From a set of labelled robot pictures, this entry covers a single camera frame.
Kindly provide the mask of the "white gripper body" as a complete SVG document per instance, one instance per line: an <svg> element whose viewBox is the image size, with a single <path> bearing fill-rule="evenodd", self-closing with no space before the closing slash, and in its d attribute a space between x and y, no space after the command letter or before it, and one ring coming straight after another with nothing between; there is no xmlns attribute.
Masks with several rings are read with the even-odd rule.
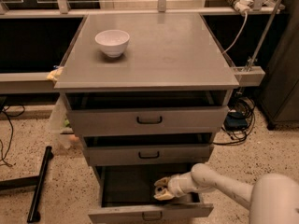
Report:
<svg viewBox="0 0 299 224"><path fill-rule="evenodd" d="M172 175L168 181L167 189L174 197L182 197L193 192L195 184L191 173Z"/></svg>

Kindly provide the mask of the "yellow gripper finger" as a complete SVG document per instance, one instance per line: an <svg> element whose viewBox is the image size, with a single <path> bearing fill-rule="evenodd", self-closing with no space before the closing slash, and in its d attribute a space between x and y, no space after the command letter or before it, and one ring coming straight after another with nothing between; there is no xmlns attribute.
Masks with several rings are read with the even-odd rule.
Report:
<svg viewBox="0 0 299 224"><path fill-rule="evenodd" d="M168 201L168 200L172 200L175 198L174 195L172 195L169 192L166 193L158 193L154 195L154 198L158 201Z"/></svg>
<svg viewBox="0 0 299 224"><path fill-rule="evenodd" d="M170 180L170 177L169 177L169 176L167 176L167 177L163 177L163 178L157 180L157 181L154 183L154 186L155 186L155 187L160 187L160 186L162 186L162 187L166 187L166 186L168 185L169 180Z"/></svg>

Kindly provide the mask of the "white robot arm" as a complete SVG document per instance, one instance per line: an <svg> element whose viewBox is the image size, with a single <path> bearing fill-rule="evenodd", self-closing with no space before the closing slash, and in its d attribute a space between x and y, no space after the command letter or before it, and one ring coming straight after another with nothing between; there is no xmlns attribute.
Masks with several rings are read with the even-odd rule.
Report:
<svg viewBox="0 0 299 224"><path fill-rule="evenodd" d="M159 201L217 189L249 210L249 224L299 224L299 184L285 175L262 175L250 185L197 163L188 173L163 177L154 186Z"/></svg>

